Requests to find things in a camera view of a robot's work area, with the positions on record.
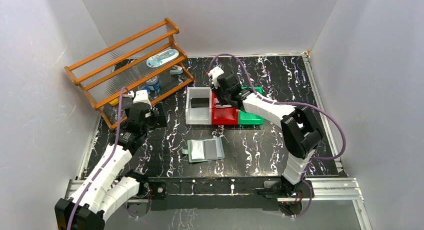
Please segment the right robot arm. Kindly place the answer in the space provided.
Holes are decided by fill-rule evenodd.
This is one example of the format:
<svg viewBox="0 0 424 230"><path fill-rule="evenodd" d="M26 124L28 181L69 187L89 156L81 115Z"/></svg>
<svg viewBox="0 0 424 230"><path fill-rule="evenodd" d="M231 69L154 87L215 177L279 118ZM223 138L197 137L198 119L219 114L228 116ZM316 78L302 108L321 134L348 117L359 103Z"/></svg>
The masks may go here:
<svg viewBox="0 0 424 230"><path fill-rule="evenodd" d="M255 89L243 88L237 76L220 69L211 70L208 76L210 88L219 103L260 116L280 127L288 150L282 176L292 185L299 183L324 137L312 110L308 106L283 104L259 94Z"/></svg>

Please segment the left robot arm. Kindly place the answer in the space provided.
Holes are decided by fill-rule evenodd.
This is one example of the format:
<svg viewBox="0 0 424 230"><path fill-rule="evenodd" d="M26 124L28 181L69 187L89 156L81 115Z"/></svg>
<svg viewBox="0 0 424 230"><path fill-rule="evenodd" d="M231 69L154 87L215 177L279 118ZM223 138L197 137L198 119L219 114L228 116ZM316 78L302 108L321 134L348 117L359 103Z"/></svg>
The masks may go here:
<svg viewBox="0 0 424 230"><path fill-rule="evenodd" d="M166 184L136 170L122 169L145 143L146 135L167 126L161 103L140 102L125 110L127 119L116 128L101 159L71 194L61 198L54 211L60 230L102 230L109 217L129 199L164 199Z"/></svg>

